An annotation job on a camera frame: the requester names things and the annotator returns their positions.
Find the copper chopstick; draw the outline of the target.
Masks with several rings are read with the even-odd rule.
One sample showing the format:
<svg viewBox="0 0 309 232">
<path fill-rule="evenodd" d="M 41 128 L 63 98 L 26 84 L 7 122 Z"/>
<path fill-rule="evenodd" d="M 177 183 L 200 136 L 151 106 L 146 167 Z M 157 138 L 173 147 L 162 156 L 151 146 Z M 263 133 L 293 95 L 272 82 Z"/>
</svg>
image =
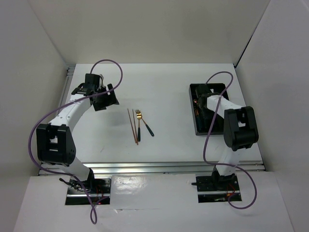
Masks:
<svg viewBox="0 0 309 232">
<path fill-rule="evenodd" d="M 135 137 L 136 137 L 136 144 L 138 145 L 138 134 L 137 134 L 137 127 L 136 127 L 136 120 L 135 120 L 135 113 L 134 109 L 132 109 L 132 114 L 133 114 L 133 122 L 134 122 L 134 131 L 135 131 Z"/>
<path fill-rule="evenodd" d="M 132 129 L 132 133 L 133 133 L 134 142 L 137 145 L 138 141 L 137 141 L 137 138 L 136 138 L 136 135 L 135 135 L 135 131 L 134 131 L 134 128 L 133 128 L 133 123 L 132 123 L 132 118 L 131 118 L 130 111 L 129 111 L 128 108 L 127 108 L 127 112 L 128 112 L 129 121 L 130 121 L 131 129 Z"/>
</svg>

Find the gold spoon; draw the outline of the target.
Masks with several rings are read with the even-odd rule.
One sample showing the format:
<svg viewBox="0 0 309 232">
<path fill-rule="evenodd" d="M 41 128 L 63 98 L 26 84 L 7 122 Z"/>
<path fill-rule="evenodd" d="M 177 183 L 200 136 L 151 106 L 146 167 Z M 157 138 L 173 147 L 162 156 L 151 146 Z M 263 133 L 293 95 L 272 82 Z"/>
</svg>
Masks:
<svg viewBox="0 0 309 232">
<path fill-rule="evenodd" d="M 193 107 L 194 107 L 196 122 L 198 122 L 200 118 L 199 118 L 199 107 L 198 107 L 197 100 L 193 100 Z"/>
</svg>

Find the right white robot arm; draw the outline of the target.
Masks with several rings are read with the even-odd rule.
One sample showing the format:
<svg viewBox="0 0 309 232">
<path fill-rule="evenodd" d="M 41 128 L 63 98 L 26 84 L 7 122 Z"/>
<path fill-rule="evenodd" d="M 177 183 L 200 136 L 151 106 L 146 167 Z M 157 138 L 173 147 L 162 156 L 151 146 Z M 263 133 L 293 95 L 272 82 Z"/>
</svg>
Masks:
<svg viewBox="0 0 309 232">
<path fill-rule="evenodd" d="M 211 174 L 211 185 L 224 190 L 236 179 L 236 166 L 242 154 L 259 139 L 254 109 L 237 105 L 219 92 L 210 89 L 208 84 L 196 88 L 197 105 L 202 111 L 217 113 L 223 119 L 223 138 L 227 151 L 221 156 Z"/>
</svg>

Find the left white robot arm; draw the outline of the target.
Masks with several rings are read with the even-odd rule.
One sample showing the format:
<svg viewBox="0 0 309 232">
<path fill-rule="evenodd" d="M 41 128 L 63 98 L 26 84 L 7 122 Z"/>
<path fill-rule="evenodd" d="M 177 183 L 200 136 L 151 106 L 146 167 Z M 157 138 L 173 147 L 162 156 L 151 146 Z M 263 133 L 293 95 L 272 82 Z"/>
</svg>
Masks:
<svg viewBox="0 0 309 232">
<path fill-rule="evenodd" d="M 76 157 L 72 131 L 89 108 L 101 111 L 119 103 L 112 88 L 112 84 L 103 84 L 101 74 L 87 73 L 85 81 L 71 93 L 70 105 L 49 123 L 36 128 L 38 159 L 74 175 L 76 179 L 67 184 L 85 193 L 94 191 L 100 183 L 93 171 Z"/>
</svg>

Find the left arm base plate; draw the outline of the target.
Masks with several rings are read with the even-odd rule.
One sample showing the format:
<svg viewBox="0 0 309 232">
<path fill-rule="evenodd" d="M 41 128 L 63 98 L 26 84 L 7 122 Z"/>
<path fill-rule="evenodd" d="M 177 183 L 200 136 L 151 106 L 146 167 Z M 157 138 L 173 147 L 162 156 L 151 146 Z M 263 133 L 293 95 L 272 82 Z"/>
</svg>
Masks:
<svg viewBox="0 0 309 232">
<path fill-rule="evenodd" d="M 90 187 L 84 182 L 86 192 L 82 186 L 75 180 L 70 179 L 65 181 L 62 178 L 61 182 L 68 186 L 65 205 L 90 205 L 86 192 L 89 194 L 91 202 L 98 205 L 110 204 L 111 179 L 95 179 L 94 186 Z"/>
</svg>

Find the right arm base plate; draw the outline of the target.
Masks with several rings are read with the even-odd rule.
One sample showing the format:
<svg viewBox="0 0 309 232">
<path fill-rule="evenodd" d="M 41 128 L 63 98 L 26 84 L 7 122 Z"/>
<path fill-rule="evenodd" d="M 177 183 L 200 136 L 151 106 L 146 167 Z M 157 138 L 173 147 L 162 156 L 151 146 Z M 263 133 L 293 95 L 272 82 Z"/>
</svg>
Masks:
<svg viewBox="0 0 309 232">
<path fill-rule="evenodd" d="M 191 185 L 197 189 L 199 203 L 227 202 L 229 197 L 231 197 L 231 202 L 242 201 L 236 176 L 219 184 L 215 184 L 211 176 L 196 176 L 195 182 Z"/>
</svg>

